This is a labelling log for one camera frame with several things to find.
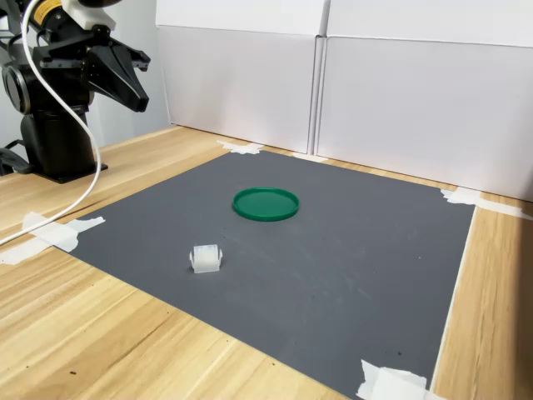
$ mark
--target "wooden table surface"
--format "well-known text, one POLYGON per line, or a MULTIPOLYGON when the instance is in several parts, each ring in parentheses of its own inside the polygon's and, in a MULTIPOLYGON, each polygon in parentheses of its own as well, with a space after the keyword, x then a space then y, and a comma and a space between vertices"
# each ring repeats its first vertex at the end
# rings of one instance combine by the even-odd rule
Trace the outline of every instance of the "wooden table surface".
MULTIPOLYGON (((105 147, 95 190, 64 223, 219 157, 188 128, 105 147)), ((291 155, 291 152, 265 147, 291 155)), ((328 164, 454 190, 333 160, 328 164)), ((0 178, 0 238, 50 216, 92 177, 0 178)), ((515 199, 487 199, 525 206, 515 199)), ((27 237, 1 247, 4 251, 27 237)), ((447 399, 533 399, 533 222, 477 208, 434 381, 447 399)), ((342 398, 233 337, 55 248, 0 265, 0 398, 342 398)))

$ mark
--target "white panel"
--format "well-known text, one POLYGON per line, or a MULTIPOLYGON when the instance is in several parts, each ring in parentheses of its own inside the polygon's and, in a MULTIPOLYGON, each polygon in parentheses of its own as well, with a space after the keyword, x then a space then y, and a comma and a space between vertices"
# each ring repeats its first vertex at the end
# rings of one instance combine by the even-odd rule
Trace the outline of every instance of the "white panel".
POLYGON ((531 0, 332 0, 327 35, 533 47, 531 0))
POLYGON ((533 50, 327 46, 320 156, 533 199, 533 50))
POLYGON ((325 0, 157 0, 157 25, 316 36, 325 0))
POLYGON ((7 21, 7 16, 0 18, 0 31, 8 31, 9 30, 9 22, 7 21))
POLYGON ((161 27, 171 121, 305 153, 315 40, 161 27))

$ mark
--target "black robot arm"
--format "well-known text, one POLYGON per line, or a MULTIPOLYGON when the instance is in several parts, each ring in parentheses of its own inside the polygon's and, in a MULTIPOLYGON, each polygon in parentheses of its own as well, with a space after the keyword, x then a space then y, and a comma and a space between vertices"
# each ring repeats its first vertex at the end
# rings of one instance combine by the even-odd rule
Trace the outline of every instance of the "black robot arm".
MULTIPOLYGON (((106 7, 118 0, 70 0, 74 2, 79 3, 78 10, 106 7)), ((6 42, 0 40, 2 79, 13 106, 24 114, 22 139, 33 171, 67 182, 92 173, 94 157, 85 132, 37 80, 22 45, 17 43, 29 3, 30 0, 0 0, 0 18, 7 18, 12 34, 4 39, 6 42)), ((47 44, 32 50, 32 60, 50 86, 82 119, 94 92, 134 112, 146 110, 148 96, 134 68, 146 71, 150 58, 113 39, 112 27, 95 23, 82 28, 63 9, 60 0, 41 0, 32 11, 30 23, 47 44)), ((0 163, 5 158, 0 154, 0 163)))

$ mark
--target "gray mat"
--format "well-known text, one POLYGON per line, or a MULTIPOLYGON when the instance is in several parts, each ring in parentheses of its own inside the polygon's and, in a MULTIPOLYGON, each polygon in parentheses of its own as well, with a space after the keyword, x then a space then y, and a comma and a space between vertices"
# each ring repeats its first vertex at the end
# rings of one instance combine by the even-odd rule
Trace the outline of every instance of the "gray mat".
POLYGON ((473 210, 433 187, 227 154, 89 214, 106 222, 72 255, 355 397, 362 359, 431 380, 473 210), (294 192, 299 213, 238 216, 233 195, 255 186, 294 192), (195 275, 189 252, 213 243, 221 271, 195 275))

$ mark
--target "green plastic lid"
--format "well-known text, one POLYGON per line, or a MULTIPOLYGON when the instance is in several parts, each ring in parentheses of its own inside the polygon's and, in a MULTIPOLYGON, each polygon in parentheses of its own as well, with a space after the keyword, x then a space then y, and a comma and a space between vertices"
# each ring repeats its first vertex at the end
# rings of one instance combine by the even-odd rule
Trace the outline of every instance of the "green plastic lid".
POLYGON ((254 221, 281 221, 298 212, 300 200, 291 192, 275 187, 251 187, 233 198, 233 209, 254 221))

